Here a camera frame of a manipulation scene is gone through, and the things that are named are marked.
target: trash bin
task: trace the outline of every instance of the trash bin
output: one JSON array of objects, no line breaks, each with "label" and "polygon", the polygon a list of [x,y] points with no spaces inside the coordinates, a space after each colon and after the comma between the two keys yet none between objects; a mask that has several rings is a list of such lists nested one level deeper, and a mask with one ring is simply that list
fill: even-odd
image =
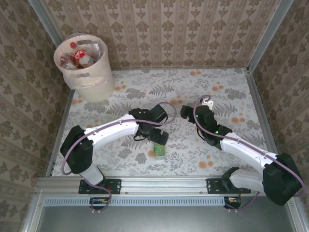
[{"label": "trash bin", "polygon": [[[103,50],[101,58],[88,68],[67,70],[61,67],[60,57],[65,53],[72,53],[70,43],[75,42],[86,52],[94,52],[90,43],[98,42]],[[62,42],[54,53],[54,62],[63,73],[64,81],[71,89],[75,89],[87,102],[101,102],[108,99],[114,90],[110,62],[108,60],[107,45],[102,39],[93,35],[78,35]]]}]

